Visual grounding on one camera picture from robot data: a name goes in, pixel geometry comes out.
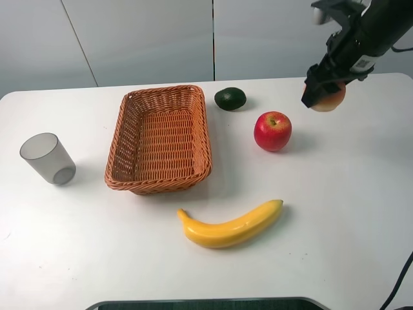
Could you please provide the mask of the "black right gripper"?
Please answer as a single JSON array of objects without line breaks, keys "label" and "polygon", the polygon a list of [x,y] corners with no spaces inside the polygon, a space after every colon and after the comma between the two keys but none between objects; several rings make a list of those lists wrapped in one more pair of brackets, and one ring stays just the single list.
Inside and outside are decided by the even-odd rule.
[{"label": "black right gripper", "polygon": [[361,14],[329,12],[328,15],[341,26],[341,30],[333,33],[327,40],[327,53],[320,63],[311,66],[307,71],[301,97],[301,102],[307,108],[338,93],[337,83],[364,80],[373,72],[376,64],[376,58],[368,56],[361,49],[361,41],[358,39],[358,21]]}]

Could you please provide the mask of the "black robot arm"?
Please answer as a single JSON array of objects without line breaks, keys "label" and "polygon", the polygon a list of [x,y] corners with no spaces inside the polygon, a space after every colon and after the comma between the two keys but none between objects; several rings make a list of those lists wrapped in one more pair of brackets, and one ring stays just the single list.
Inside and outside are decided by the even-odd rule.
[{"label": "black robot arm", "polygon": [[340,84],[363,81],[377,60],[412,28],[412,1],[316,1],[320,23],[332,19],[341,26],[326,42],[327,53],[307,71],[301,98],[310,108],[340,90]]}]

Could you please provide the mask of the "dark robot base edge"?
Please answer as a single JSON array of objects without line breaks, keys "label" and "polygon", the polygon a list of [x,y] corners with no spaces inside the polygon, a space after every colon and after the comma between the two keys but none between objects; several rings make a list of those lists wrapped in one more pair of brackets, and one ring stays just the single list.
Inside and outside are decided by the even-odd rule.
[{"label": "dark robot base edge", "polygon": [[104,301],[87,309],[327,309],[306,298]]}]

